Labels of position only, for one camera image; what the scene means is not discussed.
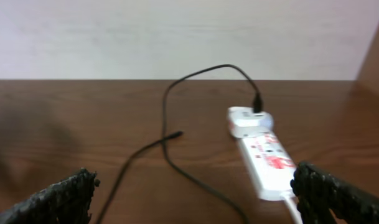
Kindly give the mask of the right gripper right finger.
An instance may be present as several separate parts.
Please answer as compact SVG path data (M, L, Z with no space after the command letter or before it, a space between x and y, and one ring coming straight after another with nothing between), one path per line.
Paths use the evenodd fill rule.
M302 161L290 183L303 223L379 224L379 198Z

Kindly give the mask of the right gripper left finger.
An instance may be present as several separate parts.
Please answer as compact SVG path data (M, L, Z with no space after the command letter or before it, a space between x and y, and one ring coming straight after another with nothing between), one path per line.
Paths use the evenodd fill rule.
M89 224L88 211L99 184L95 172L81 168L0 212L0 224Z

